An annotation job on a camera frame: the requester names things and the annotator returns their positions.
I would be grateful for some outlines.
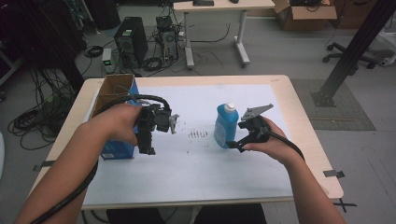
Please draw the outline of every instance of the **black fabric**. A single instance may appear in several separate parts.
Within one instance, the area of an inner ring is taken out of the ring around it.
[[[109,209],[111,224],[165,224],[157,208]]]
[[[266,224],[259,203],[203,206],[194,224]]]

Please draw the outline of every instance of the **forearm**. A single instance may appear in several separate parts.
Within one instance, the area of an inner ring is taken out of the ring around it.
[[[16,223],[33,221],[76,189],[95,165],[107,138],[106,128],[98,126],[96,122],[80,125],[58,160],[32,191]],[[71,215],[70,209],[76,208],[78,210],[74,213],[79,212],[82,200],[83,197],[79,196],[68,205],[68,209],[61,212]]]
[[[285,166],[300,223],[345,223],[305,162],[297,154],[292,160]]]

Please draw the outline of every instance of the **chair wheel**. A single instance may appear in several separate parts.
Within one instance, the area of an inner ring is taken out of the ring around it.
[[[333,49],[334,49],[334,46],[333,46],[333,45],[327,46],[327,50],[333,50]]]
[[[322,62],[323,63],[328,63],[330,61],[330,58],[329,57],[324,57],[323,59],[322,59]]]
[[[373,68],[375,68],[375,63],[368,63],[366,67],[368,69],[373,69]]]

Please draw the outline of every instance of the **office chair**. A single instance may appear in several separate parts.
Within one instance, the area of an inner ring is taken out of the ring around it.
[[[330,44],[329,46],[327,46],[327,50],[333,50],[334,48],[340,50],[341,53],[332,53],[332,54],[328,54],[328,55],[327,55],[326,57],[324,57],[323,60],[322,60],[324,63],[328,63],[329,60],[330,60],[330,58],[341,58],[341,56],[343,56],[343,53],[346,51],[346,48],[345,48],[345,47],[343,47],[343,46],[341,46],[340,44],[335,43],[335,42],[333,42],[332,44]],[[373,59],[373,58],[369,58],[369,57],[366,57],[366,56],[361,56],[361,57],[359,58],[359,60],[368,63],[368,64],[366,65],[366,67],[367,67],[368,69],[373,69],[373,68],[375,68],[375,65],[379,63],[378,60]],[[358,69],[359,69],[358,64],[355,63],[355,65],[353,66],[353,68],[352,68],[352,70],[350,71],[350,74],[349,74],[349,75],[350,75],[350,76],[354,75],[354,74],[356,73],[356,71],[358,71]]]

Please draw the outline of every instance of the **white bottle cap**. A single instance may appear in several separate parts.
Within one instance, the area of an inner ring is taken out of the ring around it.
[[[235,105],[233,103],[227,103],[224,105],[225,112],[233,113],[235,111]]]

